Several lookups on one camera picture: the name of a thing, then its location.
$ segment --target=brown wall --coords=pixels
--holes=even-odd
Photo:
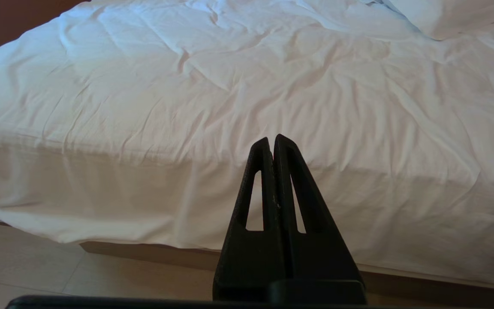
[[[0,46],[84,0],[0,0]]]

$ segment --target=wrinkled fabric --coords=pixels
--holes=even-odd
[[[355,0],[94,0],[0,47],[0,219],[29,233],[220,249],[278,133],[356,262],[494,283],[494,24],[437,42]]]

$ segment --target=bed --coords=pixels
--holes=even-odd
[[[279,133],[357,263],[494,284],[494,23],[435,41],[355,0],[94,0],[3,45],[0,220],[218,250]]]

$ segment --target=white duvet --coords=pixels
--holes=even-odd
[[[494,283],[494,24],[438,42],[354,0],[95,0],[0,47],[0,219],[30,233],[220,249],[278,133],[356,262]]]

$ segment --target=tiled floor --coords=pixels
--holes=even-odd
[[[213,272],[88,254],[0,226],[0,309],[21,295],[210,300]]]

